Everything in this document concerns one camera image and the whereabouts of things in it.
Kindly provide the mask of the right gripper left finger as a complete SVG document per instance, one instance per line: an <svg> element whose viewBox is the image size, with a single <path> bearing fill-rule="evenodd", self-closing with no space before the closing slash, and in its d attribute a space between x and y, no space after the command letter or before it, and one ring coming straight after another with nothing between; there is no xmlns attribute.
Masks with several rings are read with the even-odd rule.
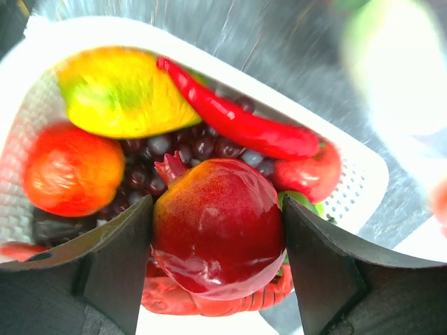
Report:
<svg viewBox="0 0 447 335"><path fill-rule="evenodd" d="M2 334L134 334L153 202L24 262L1 264Z"/></svg>

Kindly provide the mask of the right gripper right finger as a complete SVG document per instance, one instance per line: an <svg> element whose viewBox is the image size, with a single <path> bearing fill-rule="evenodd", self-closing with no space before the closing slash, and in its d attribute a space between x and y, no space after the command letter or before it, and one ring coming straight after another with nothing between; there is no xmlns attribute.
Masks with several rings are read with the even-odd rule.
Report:
<svg viewBox="0 0 447 335"><path fill-rule="evenodd" d="M446 333L444 263L373 244L290 197L282 218L304 333Z"/></svg>

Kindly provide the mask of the red apple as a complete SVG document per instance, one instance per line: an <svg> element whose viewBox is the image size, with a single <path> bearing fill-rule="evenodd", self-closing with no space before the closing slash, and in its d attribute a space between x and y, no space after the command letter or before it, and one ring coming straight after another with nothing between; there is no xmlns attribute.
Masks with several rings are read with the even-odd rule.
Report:
<svg viewBox="0 0 447 335"><path fill-rule="evenodd" d="M433 215L441 225L442 234L446 237L447 221L447 181L446 177L439 180L429 192L429 204Z"/></svg>

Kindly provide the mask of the white radish with leaves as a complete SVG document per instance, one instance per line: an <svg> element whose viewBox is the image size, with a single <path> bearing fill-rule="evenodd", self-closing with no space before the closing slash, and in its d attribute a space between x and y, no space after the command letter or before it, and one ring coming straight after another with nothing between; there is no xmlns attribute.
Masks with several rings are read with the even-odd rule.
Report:
<svg viewBox="0 0 447 335"><path fill-rule="evenodd" d="M446 131L446 34L428 1L331 1L339 52L379 133Z"/></svg>

